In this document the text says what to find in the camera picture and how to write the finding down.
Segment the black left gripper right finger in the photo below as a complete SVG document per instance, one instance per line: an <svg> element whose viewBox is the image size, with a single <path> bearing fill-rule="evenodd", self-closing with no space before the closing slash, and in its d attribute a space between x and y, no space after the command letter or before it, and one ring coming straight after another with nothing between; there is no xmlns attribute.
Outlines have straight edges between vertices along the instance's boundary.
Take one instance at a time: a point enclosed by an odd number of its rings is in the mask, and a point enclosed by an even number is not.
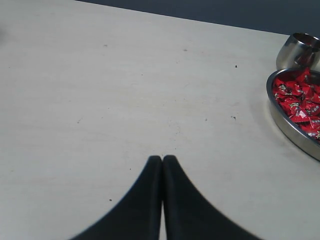
<svg viewBox="0 0 320 240"><path fill-rule="evenodd" d="M164 217L168 240L257 240L258 237L211 205L174 155L162 163Z"/></svg>

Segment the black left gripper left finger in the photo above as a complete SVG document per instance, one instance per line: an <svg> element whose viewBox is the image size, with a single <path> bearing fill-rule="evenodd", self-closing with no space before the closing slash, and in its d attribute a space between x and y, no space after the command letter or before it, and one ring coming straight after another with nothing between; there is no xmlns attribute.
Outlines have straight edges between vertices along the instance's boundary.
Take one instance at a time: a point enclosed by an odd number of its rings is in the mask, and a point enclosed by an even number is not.
<svg viewBox="0 0 320 240"><path fill-rule="evenodd" d="M158 240L162 215L162 159L150 156L126 195L74 240Z"/></svg>

